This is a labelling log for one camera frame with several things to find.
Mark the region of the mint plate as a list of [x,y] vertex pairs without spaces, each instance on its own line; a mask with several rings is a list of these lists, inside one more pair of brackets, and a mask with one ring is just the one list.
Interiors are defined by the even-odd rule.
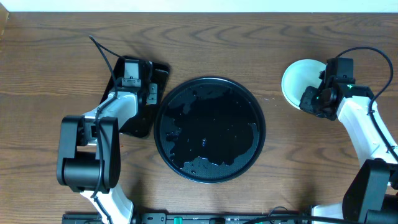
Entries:
[[320,72],[326,65],[318,60],[302,59],[292,63],[284,72],[281,89],[285,99],[296,109],[300,109],[301,97],[308,86],[318,88],[321,84]]

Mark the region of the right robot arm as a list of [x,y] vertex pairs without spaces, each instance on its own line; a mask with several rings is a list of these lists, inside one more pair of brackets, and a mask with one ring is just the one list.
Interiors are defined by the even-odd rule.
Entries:
[[317,205],[311,214],[359,223],[397,223],[397,144],[381,119],[373,93],[353,78],[299,79],[288,86],[296,107],[340,121],[354,146],[361,168],[341,203]]

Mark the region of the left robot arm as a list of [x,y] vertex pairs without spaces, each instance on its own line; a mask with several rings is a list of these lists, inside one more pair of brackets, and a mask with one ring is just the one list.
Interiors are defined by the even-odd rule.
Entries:
[[170,69],[138,59],[118,60],[97,107],[62,119],[56,177],[88,199],[94,213],[66,213],[62,223],[140,223],[119,184],[120,134],[149,135]]

